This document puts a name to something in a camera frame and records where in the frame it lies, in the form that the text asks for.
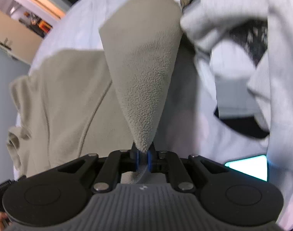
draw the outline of silver screw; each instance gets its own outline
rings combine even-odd
[[[105,182],[98,182],[94,184],[93,187],[97,192],[101,192],[107,190],[109,188],[109,185]]]
[[[180,188],[180,190],[182,191],[187,191],[187,190],[191,190],[194,188],[194,185],[191,182],[182,182],[178,185],[178,187]]]
[[[90,156],[90,157],[97,157],[98,154],[96,154],[96,153],[90,153],[90,154],[88,154],[88,156]]]

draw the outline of gray wall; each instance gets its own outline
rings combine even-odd
[[[9,83],[28,73],[30,66],[13,60],[0,50],[0,183],[13,179],[13,163],[6,147],[8,128],[15,125],[17,111],[9,93]]]

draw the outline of door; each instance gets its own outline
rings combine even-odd
[[[0,49],[31,64],[42,38],[0,11]]]

